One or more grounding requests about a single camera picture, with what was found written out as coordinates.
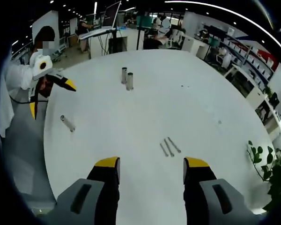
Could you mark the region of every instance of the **potted plant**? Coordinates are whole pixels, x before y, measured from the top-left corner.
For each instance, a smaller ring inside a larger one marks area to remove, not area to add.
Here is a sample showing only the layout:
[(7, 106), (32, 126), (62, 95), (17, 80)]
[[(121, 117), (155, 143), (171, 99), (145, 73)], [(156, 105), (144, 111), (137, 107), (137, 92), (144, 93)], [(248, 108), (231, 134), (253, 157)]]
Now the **potted plant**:
[(251, 141), (249, 141), (248, 144), (249, 148), (247, 152), (257, 174), (264, 182), (270, 183), (268, 194), (271, 196), (272, 200), (263, 208), (265, 211), (270, 211), (281, 202), (281, 149), (276, 149), (274, 151), (271, 147), (267, 148), (268, 154), (266, 164), (261, 166), (262, 174), (260, 174), (256, 168), (256, 164), (262, 162), (260, 155), (263, 153), (263, 149), (260, 146), (256, 149)]
[(263, 93), (265, 93), (268, 96), (268, 98), (270, 98), (273, 95), (272, 89), (269, 86), (266, 86), (264, 88)]

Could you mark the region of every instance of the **desk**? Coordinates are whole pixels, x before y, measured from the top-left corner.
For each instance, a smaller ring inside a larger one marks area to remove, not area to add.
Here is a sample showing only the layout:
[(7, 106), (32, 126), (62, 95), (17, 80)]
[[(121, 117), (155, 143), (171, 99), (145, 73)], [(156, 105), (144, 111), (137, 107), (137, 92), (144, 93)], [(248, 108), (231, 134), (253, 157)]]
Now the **desk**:
[(249, 95), (245, 97), (253, 109), (256, 110), (263, 101), (265, 101), (269, 106), (272, 119), (269, 120), (265, 127), (270, 135), (271, 140), (273, 141), (281, 133), (281, 118), (278, 112), (269, 103), (267, 96), (263, 94), (255, 80), (239, 66), (233, 64), (233, 67), (224, 75), (224, 77), (227, 77), (227, 75), (230, 73), (236, 73), (237, 71), (244, 75), (246, 79), (254, 86)]
[[(121, 84), (122, 67), (133, 72), (133, 91)], [(262, 180), (246, 154), (248, 140), (273, 147), (266, 129), (243, 96), (202, 60), (184, 51), (129, 51), (80, 63), (63, 75), (77, 91), (53, 87), (44, 126), (55, 198), (86, 178), (98, 160), (119, 156), (117, 224), (186, 224), (183, 158), (190, 156), (208, 162), (249, 207), (269, 202), (266, 193), (251, 202)], [(62, 114), (76, 125), (73, 133)], [(159, 143), (167, 136), (181, 154), (164, 156)]]
[(203, 60), (208, 52), (209, 45), (186, 34), (184, 34), (184, 37), (182, 51), (190, 52)]
[[(130, 29), (126, 28), (124, 30), (117, 30), (117, 38), (123, 37), (125, 40), (126, 44), (126, 49), (124, 48), (124, 51), (131, 51), (131, 50), (136, 50), (136, 44), (137, 44), (137, 36), (138, 36), (138, 30), (136, 29)], [(143, 46), (143, 37), (144, 37), (144, 32), (140, 32), (140, 42), (139, 42), (139, 49), (142, 49)], [(103, 49), (106, 48), (106, 51), (109, 49), (109, 39), (112, 38), (112, 33), (110, 34), (103, 34), (100, 36), (102, 40), (102, 46)], [(91, 58), (96, 58), (96, 57), (101, 57), (101, 52), (102, 48), (100, 45), (100, 41), (98, 37), (92, 37), (89, 38), (89, 46), (90, 46), (90, 53), (91, 53)]]

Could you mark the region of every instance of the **ceiling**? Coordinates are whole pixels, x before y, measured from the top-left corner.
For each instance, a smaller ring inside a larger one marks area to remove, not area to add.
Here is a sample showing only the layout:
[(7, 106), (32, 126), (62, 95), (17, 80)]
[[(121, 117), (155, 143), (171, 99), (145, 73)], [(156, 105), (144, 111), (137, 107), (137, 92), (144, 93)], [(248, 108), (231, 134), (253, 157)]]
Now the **ceiling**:
[[(104, 11), (106, 6), (116, 2), (115, 0), (96, 1), (98, 2), (97, 12)], [(266, 29), (281, 43), (281, 0), (201, 0), (199, 2), (217, 5), (241, 14)], [(50, 10), (59, 12), (59, 20), (61, 23), (69, 21), (69, 19), (77, 16), (76, 13), (80, 15), (93, 13), (94, 3), (95, 0), (54, 0), (53, 3), (50, 3), (50, 0), (38, 0), (30, 1), (28, 4), (25, 2), (25, 6), (17, 4), (15, 8), (13, 8), (14, 12), (20, 11), (21, 13), (14, 16), (12, 38), (15, 41), (29, 36), (27, 39), (27, 41), (29, 41), (31, 38), (30, 25)], [(255, 25), (233, 13), (199, 4), (165, 3), (164, 0), (122, 0), (120, 10), (125, 10), (134, 6), (139, 10), (141, 8), (151, 8), (151, 11), (154, 12), (184, 13), (186, 8), (188, 11), (193, 11), (202, 15), (206, 15), (206, 12), (208, 12), (209, 17), (237, 27), (248, 34), (252, 39), (260, 43), (263, 40), (264, 43), (261, 44), (281, 62), (281, 48), (276, 42)]]

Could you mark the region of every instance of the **robotic arm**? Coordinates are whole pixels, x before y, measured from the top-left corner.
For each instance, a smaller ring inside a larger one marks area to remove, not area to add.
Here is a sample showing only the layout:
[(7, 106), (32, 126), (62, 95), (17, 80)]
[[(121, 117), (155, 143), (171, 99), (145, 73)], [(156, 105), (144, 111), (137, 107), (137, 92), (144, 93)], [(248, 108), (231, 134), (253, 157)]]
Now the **robotic arm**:
[(39, 52), (33, 53), (30, 58), (30, 66), (33, 71), (33, 78), (29, 90), (30, 111), (32, 117), (36, 119), (38, 93), (44, 76), (46, 76), (48, 81), (67, 90), (76, 91), (76, 87), (72, 81), (60, 75), (59, 72), (53, 68), (51, 58), (48, 55), (44, 56)]

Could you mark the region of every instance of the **metal cylinder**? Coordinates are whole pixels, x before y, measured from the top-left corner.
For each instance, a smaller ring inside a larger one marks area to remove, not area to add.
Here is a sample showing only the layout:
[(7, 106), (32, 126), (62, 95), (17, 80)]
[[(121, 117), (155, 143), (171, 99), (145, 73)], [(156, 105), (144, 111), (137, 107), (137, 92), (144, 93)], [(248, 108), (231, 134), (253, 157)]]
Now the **metal cylinder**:
[(75, 131), (75, 126), (64, 115), (61, 115), (60, 119), (70, 129), (71, 132)]
[(127, 74), (126, 90), (133, 89), (133, 73)]
[(127, 67), (122, 68), (122, 84), (127, 82)]

